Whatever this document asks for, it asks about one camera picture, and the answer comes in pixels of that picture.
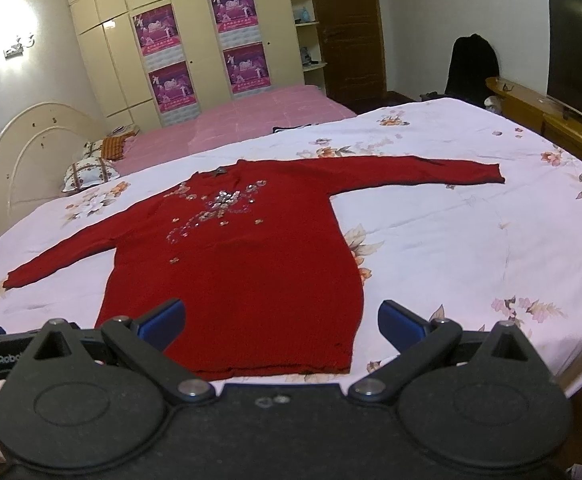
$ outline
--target sweater sleeve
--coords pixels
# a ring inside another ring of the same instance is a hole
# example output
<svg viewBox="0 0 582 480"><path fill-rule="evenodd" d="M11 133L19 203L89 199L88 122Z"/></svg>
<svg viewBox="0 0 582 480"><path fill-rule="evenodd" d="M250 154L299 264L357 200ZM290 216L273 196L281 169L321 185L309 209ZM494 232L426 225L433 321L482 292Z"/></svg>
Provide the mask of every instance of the sweater sleeve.
<svg viewBox="0 0 582 480"><path fill-rule="evenodd" d="M330 194L391 184L504 184L499 164L481 164L472 160L361 155L294 162L314 171Z"/></svg>
<svg viewBox="0 0 582 480"><path fill-rule="evenodd" d="M159 205L161 195L91 225L9 273L3 286L19 288L35 283L83 258L114 249L117 241L142 222Z"/></svg>

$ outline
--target sequin embellishment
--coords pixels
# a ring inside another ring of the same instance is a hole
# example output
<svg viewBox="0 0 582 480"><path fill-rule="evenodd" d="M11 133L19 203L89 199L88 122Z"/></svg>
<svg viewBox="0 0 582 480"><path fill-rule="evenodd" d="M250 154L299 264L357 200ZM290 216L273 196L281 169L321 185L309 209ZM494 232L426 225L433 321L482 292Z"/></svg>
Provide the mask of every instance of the sequin embellishment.
<svg viewBox="0 0 582 480"><path fill-rule="evenodd" d="M190 191L191 188L184 184L185 183L180 184L177 190L168 193L165 197L177 194L187 200L196 200L196 194L187 195L187 192ZM218 192L217 196L212 201L206 203L207 208L204 211L192 216L182 227L175 228L169 232L167 235L167 241L170 244L176 244L180 238L189 236L189 232L193 228L199 227L201 223L208 222L214 218L224 218L227 213L243 214L249 212L251 210L251 204L255 203L255 200L251 197L256 194L261 187L266 185L266 180L258 180L255 184L249 184L244 191L228 192L222 190ZM206 200L207 198L209 198L207 195L201 197L202 200ZM178 221L180 221L179 218L173 219L174 223ZM256 224L261 224L262 222L264 222L262 219L257 219L255 221ZM226 226L228 223L228 221L222 220L219 222L219 225Z"/></svg>

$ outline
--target screw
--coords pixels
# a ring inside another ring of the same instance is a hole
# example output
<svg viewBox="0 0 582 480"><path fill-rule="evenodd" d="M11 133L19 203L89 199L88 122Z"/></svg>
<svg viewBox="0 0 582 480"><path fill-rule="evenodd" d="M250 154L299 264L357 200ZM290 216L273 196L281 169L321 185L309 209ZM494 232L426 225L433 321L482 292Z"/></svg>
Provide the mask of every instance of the screw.
<svg viewBox="0 0 582 480"><path fill-rule="evenodd" d="M266 410L273 406L273 399L271 399L271 397L260 397L260 399L255 399L255 405L258 408Z"/></svg>
<svg viewBox="0 0 582 480"><path fill-rule="evenodd" d="M273 397L273 402L275 402L276 404L288 404L289 402L291 402L291 397L289 397L288 395L276 395L275 397Z"/></svg>
<svg viewBox="0 0 582 480"><path fill-rule="evenodd" d="M356 393L370 397L370 396L374 396L374 395L379 395L383 391L385 391L386 384L384 384L379 379L366 378L366 379L362 379L360 381L357 381L357 383L354 384L353 387L354 387L354 390L356 391Z"/></svg>
<svg viewBox="0 0 582 480"><path fill-rule="evenodd" d="M199 397L206 394L211 384L202 379L187 379L178 384L178 391L187 397Z"/></svg>

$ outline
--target red sweater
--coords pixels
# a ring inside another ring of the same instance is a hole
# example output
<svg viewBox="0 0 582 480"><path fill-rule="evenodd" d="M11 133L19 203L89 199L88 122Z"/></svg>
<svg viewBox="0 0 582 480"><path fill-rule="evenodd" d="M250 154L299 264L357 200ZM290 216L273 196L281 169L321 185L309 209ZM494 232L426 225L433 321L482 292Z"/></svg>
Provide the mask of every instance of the red sweater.
<svg viewBox="0 0 582 480"><path fill-rule="evenodd" d="M98 324L180 298L186 327L167 355L207 380L346 373L363 293L329 197L387 184L504 183L497 164L415 156L239 160L225 169L83 229L4 286L115 248Z"/></svg>

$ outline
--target white bedspread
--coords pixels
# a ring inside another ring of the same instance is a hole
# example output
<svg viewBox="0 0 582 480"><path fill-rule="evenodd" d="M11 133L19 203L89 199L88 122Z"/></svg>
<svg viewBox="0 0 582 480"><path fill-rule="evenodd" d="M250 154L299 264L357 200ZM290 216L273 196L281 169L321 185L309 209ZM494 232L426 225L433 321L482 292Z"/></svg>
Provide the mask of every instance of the white bedspread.
<svg viewBox="0 0 582 480"><path fill-rule="evenodd" d="M47 203L0 238L0 283L60 240L195 171L239 158L371 153L499 163L506 184L386 186L335 196L342 232L366 278L352 373L276 380L339 380L347 388L394 357L377 329L385 299L426 319L443 311L467 330L513 319L556 374L582 353L582 162L504 118L449 99L239 142L126 176L127 189L120 181L105 184L95 197L88 192L88 203L85 194ZM23 332L64 317L91 327L112 268L110 251L0 291L0 326Z"/></svg>

